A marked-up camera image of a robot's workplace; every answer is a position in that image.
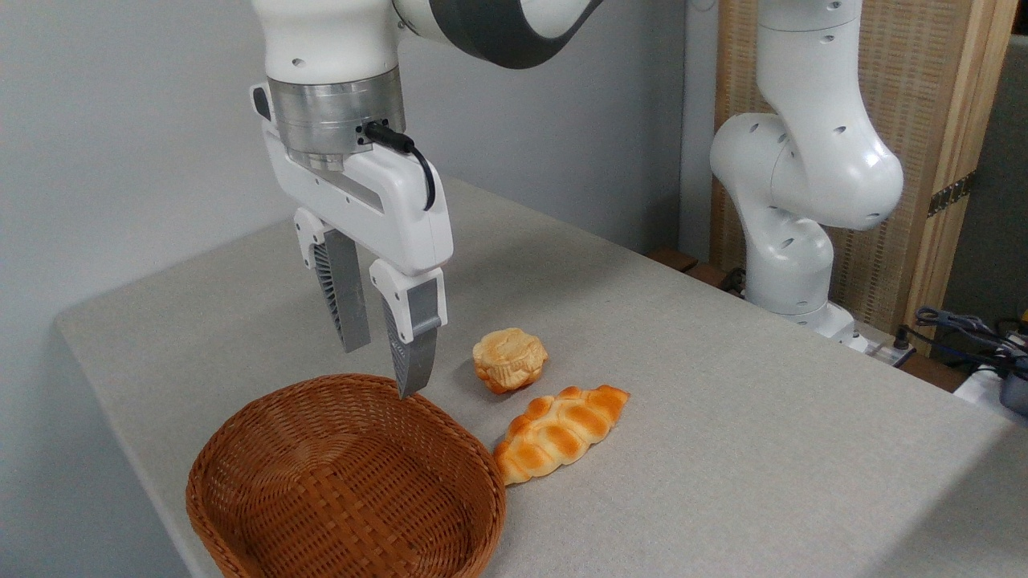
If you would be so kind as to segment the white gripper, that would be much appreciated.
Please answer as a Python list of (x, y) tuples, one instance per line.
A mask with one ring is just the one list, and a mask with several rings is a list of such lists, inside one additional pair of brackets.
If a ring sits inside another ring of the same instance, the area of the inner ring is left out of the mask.
[(340, 172), (306, 169), (288, 157), (276, 129), (262, 129), (276, 180), (299, 205), (294, 227), (304, 264), (315, 270), (346, 352), (370, 344), (355, 242), (379, 259), (370, 266), (381, 293), (398, 392), (429, 384), (438, 329), (447, 325), (443, 270), (453, 254), (451, 220), (440, 176), (425, 211), (423, 165), (386, 147), (350, 155)]

